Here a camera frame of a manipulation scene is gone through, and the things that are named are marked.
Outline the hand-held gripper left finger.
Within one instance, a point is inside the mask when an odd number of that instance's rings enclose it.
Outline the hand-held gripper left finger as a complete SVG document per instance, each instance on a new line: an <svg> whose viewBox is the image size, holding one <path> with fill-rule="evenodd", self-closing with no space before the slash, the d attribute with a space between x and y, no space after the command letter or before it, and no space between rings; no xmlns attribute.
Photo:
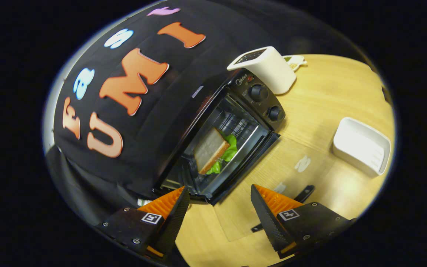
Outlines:
<svg viewBox="0 0 427 267"><path fill-rule="evenodd" d="M189 202L188 189L181 187L140 208L122 208L95 228L141 257L162 261L175 245Z"/></svg>

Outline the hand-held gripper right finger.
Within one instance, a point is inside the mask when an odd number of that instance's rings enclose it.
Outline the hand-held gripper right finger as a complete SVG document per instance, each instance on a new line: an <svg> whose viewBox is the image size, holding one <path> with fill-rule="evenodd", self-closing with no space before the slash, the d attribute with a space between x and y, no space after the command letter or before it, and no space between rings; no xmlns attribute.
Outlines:
<svg viewBox="0 0 427 267"><path fill-rule="evenodd" d="M303 204L257 184L251 186L251 203L280 259L306 254L352 225L325 205Z"/></svg>

